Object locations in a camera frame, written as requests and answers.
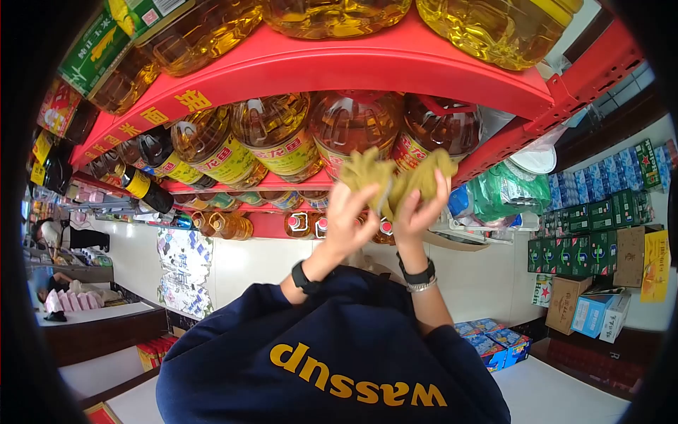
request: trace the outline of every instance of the yellow box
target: yellow box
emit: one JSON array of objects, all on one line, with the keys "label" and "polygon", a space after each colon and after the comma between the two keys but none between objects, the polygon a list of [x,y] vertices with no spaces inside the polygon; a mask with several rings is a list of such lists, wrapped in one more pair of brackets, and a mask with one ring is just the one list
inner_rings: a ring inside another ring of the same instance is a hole
[{"label": "yellow box", "polygon": [[666,300],[669,284],[669,232],[667,230],[645,234],[643,258],[642,303],[661,303]]}]

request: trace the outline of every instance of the wristwatch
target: wristwatch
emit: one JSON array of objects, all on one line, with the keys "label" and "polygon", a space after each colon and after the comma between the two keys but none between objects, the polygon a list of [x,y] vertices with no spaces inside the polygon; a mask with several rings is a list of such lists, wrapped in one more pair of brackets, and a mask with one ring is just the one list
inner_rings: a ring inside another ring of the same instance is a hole
[{"label": "wristwatch", "polygon": [[292,281],[294,281],[295,286],[301,288],[304,294],[318,293],[320,282],[312,282],[306,278],[306,274],[304,274],[304,270],[301,267],[303,262],[299,261],[292,267]]}]

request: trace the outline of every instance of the black pants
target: black pants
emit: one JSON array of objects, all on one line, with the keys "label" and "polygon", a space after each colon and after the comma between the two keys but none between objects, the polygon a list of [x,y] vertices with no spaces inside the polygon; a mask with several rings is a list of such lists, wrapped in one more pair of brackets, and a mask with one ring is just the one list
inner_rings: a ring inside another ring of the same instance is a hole
[{"label": "black pants", "polygon": [[71,249],[105,247],[111,242],[111,237],[95,230],[76,230],[71,227]]}]

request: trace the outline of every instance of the yellow-green cloth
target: yellow-green cloth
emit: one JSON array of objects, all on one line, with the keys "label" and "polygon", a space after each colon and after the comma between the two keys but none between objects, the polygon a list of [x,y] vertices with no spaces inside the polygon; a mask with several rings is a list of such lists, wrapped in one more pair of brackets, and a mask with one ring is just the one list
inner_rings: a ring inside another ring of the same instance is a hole
[{"label": "yellow-green cloth", "polygon": [[457,164],[450,159],[450,154],[443,149],[436,149],[413,170],[400,171],[394,175],[396,164],[392,160],[377,161],[379,150],[372,147],[364,154],[351,153],[351,161],[344,163],[339,179],[351,191],[358,191],[375,182],[379,184],[379,192],[370,201],[369,206],[377,215],[384,216],[393,222],[405,198],[413,191],[421,192],[421,200],[435,198],[437,182],[435,170],[440,169],[446,178],[457,174]]}]

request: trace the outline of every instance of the white tile floor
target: white tile floor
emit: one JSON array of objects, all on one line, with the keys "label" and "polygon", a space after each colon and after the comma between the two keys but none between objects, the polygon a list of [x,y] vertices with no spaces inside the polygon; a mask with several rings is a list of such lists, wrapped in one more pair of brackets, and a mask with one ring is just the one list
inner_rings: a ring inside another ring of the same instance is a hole
[{"label": "white tile floor", "polygon": [[[162,275],[156,237],[158,228],[141,224],[90,220],[94,229],[110,233],[115,281],[157,303]],[[236,299],[253,282],[279,283],[320,242],[310,240],[216,239],[207,288],[215,309]],[[401,276],[394,246],[368,244],[363,249],[376,263]],[[435,263],[438,284],[455,321],[492,317],[509,326],[545,313],[530,303],[534,290],[526,272],[527,234],[514,246],[495,245],[480,252],[458,252],[426,245]]]}]

